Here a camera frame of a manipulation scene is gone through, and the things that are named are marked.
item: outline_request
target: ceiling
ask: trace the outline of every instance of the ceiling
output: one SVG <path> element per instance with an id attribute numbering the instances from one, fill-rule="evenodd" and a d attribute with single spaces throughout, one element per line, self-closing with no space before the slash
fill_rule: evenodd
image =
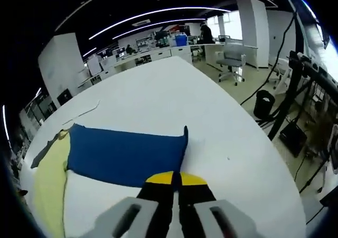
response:
<path id="1" fill-rule="evenodd" d="M 156 13 L 120 24 L 88 40 L 102 29 L 138 14 L 182 6 L 236 10 L 236 0 L 92 0 L 89 3 L 88 0 L 8 1 L 4 15 L 7 19 L 5 40 L 8 43 L 6 66 L 1 68 L 2 76 L 8 80 L 1 85 L 3 98 L 0 101 L 6 103 L 13 111 L 11 113 L 15 114 L 34 97 L 40 87 L 46 91 L 37 57 L 54 35 L 75 32 L 80 52 L 85 54 L 94 47 L 99 50 L 111 44 L 112 37 L 135 28 L 131 24 L 141 20 L 150 19 L 152 23 L 157 23 L 179 18 L 209 17 L 217 12 L 190 9 Z M 273 6 L 267 0 L 261 1 L 268 7 Z M 290 10 L 286 0 L 271 1 L 280 10 Z"/>

